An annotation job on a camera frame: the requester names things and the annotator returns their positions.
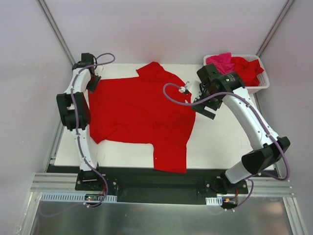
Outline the aluminium frame post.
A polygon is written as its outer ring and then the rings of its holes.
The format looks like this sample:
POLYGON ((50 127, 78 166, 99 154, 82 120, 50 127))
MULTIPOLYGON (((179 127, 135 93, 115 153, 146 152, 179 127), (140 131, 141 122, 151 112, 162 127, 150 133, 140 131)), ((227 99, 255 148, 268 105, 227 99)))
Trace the aluminium frame post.
POLYGON ((61 46, 62 51, 66 55, 69 63, 73 66, 75 64, 75 59, 57 25, 56 20, 54 19, 51 10, 49 9, 49 6, 45 0, 36 0, 36 3, 38 4, 39 8, 41 9, 45 19, 47 20, 53 34, 55 35, 59 45, 61 46))
POLYGON ((274 35, 276 34, 277 30, 279 29, 280 25, 282 24, 283 20, 288 15, 288 13, 291 11, 295 2, 296 2, 296 0, 286 0, 285 1, 283 7, 281 8, 279 14, 275 18, 272 26, 270 27, 268 33, 266 34, 264 40, 262 41, 259 49, 256 52, 256 55, 258 57, 261 57, 261 55, 265 52, 265 50, 267 49, 271 40, 273 39, 274 35))

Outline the red t shirt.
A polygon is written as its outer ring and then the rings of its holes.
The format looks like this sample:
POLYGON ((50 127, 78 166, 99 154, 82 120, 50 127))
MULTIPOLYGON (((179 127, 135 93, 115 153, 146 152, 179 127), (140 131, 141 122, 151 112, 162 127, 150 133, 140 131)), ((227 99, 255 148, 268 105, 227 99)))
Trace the red t shirt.
POLYGON ((185 173, 187 143, 196 118, 178 91, 184 82, 151 62, 132 78, 104 79, 89 93, 90 136, 104 140, 151 144, 154 169, 185 173))
POLYGON ((257 75, 261 74, 264 69, 259 60, 248 61, 243 57, 231 57, 231 63, 234 64, 234 71, 240 76, 246 87, 260 85, 257 75))

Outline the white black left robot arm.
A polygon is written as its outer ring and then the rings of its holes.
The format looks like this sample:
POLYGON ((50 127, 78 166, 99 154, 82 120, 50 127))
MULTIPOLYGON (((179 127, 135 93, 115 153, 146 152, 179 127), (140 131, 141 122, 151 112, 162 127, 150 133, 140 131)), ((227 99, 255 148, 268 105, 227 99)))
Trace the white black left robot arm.
POLYGON ((96 171, 96 143, 90 136, 91 114, 85 92, 95 91, 100 76, 95 73, 96 57, 82 53, 81 60, 72 66, 72 79, 68 88, 56 96, 62 125, 72 134, 80 161, 76 190, 98 191, 104 187, 104 179, 96 171))

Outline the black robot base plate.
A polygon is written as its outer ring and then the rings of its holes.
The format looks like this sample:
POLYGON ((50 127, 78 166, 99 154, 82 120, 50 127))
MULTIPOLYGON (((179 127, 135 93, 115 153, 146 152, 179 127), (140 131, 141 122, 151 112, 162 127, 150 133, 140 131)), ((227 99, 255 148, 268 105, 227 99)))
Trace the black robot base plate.
POLYGON ((222 189, 222 169, 189 169, 186 173, 170 173, 152 168, 101 167, 102 176, 88 171, 77 175, 75 190, 101 192, 116 196, 118 202, 204 205, 206 198, 218 193, 248 193, 240 181, 222 189))

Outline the pink t shirt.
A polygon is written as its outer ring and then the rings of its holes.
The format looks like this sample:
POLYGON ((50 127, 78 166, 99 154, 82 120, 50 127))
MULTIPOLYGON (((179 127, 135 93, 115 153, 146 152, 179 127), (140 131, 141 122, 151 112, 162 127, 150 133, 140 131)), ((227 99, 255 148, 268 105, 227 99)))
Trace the pink t shirt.
POLYGON ((205 59, 206 65, 214 64, 221 74, 227 74, 234 71, 235 64, 231 62, 231 52, 209 56, 205 59))

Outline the right aluminium frame post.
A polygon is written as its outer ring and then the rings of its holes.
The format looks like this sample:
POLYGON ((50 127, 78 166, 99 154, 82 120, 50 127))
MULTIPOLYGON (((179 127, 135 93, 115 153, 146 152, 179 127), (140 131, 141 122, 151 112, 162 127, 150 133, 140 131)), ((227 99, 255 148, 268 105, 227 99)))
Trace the right aluminium frame post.
POLYGON ((280 25, 282 24, 283 20, 288 15, 288 13, 291 11, 295 2, 296 2, 296 0, 286 0, 285 1, 283 7, 281 8, 279 14, 275 18, 272 26, 270 27, 268 33, 266 34, 264 40, 262 41, 259 49, 256 52, 256 55, 258 57, 261 57, 261 55, 265 52, 265 50, 267 49, 271 40, 273 39, 274 35, 276 34, 277 30, 279 29, 280 25))

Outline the white perforated plastic basket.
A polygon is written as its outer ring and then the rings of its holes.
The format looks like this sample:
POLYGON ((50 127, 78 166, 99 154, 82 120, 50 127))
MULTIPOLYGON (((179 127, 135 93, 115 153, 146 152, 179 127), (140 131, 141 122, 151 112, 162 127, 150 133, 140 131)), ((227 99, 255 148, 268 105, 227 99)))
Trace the white perforated plastic basket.
MULTIPOLYGON (((203 58, 203 64, 204 65, 206 65, 205 59, 207 57, 209 57, 209 56, 213 56, 213 55, 206 55, 206 56, 204 56, 204 58, 203 58)), ((252 54, 232 54, 232 57, 243 57, 243 58, 245 58, 248 61, 253 61, 253 60, 257 59, 257 60, 259 60, 261 67, 264 69, 264 71, 261 74, 257 75, 257 78, 260 81, 260 85, 257 86, 257 87, 247 87, 249 93, 254 94, 254 93, 256 93, 257 91, 259 91, 261 89, 266 89, 266 88, 269 87, 268 75, 267 75, 267 73, 265 71, 263 63, 261 62, 261 60, 260 60, 260 58, 258 56, 252 55, 252 54)))

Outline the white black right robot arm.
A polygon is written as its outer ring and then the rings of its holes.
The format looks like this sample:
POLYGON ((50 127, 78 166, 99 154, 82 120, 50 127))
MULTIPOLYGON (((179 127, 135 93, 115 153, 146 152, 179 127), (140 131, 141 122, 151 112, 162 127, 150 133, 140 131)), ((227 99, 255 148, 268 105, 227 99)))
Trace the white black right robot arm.
POLYGON ((291 143, 288 137, 280 137, 261 116, 236 72, 221 74, 214 64, 209 64, 200 68, 197 75, 200 80, 188 88, 195 95, 192 110, 214 119, 212 110, 225 104, 240 123, 252 147, 252 151, 211 184, 216 193, 231 193, 242 180, 263 173, 281 160, 291 143))

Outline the left aluminium frame post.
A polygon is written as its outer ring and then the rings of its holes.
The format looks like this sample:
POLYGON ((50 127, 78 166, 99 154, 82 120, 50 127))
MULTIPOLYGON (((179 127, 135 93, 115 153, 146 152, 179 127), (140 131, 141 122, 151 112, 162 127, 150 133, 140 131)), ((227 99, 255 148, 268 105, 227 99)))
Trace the left aluminium frame post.
POLYGON ((54 19, 51 10, 49 9, 49 6, 45 0, 36 0, 36 3, 38 4, 39 8, 41 9, 45 19, 47 20, 53 34, 55 35, 59 45, 61 46, 62 51, 66 55, 69 63, 73 66, 75 64, 75 59, 57 25, 56 20, 54 19))

